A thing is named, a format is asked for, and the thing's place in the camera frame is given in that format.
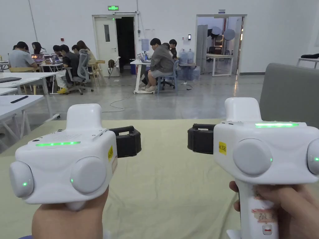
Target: white door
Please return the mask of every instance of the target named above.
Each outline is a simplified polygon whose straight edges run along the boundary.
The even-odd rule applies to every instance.
[[[100,66],[103,75],[108,76],[108,61],[116,61],[118,57],[115,19],[95,18],[95,32],[99,60],[105,60],[105,64]],[[111,76],[119,76],[117,70],[114,69]]]
[[[237,63],[239,60],[239,42],[241,40],[241,25],[242,25],[242,17],[238,17],[236,21],[236,28],[235,28],[235,38],[234,38],[234,62],[232,73],[235,75],[237,70]]]

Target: exit sign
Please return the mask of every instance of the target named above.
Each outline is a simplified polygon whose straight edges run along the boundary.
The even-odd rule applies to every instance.
[[[119,10],[119,6],[108,6],[108,10],[109,11],[118,11]]]

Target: gray t-shirt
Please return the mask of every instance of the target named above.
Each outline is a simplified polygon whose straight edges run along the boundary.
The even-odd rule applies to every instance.
[[[9,65],[11,67],[31,67],[34,63],[31,55],[25,51],[13,50],[9,54]]]

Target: controller grip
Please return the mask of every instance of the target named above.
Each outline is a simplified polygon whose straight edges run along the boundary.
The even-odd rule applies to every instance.
[[[277,211],[264,200],[254,185],[236,180],[240,193],[241,238],[279,239]]]
[[[71,211],[80,211],[81,209],[84,208],[85,201],[80,201],[80,202],[68,202],[66,203],[66,206],[71,210]]]

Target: white controller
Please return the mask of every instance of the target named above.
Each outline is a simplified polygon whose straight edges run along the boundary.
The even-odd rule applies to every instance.
[[[117,166],[115,133],[102,127],[98,104],[73,105],[67,127],[17,149],[14,194],[28,204],[66,203],[71,210],[102,195]]]
[[[254,185],[314,183],[319,174],[319,130],[300,122],[261,120],[253,98],[229,98],[227,119],[214,127],[215,161],[236,181],[240,193],[241,231],[231,239],[278,239],[273,203]]]

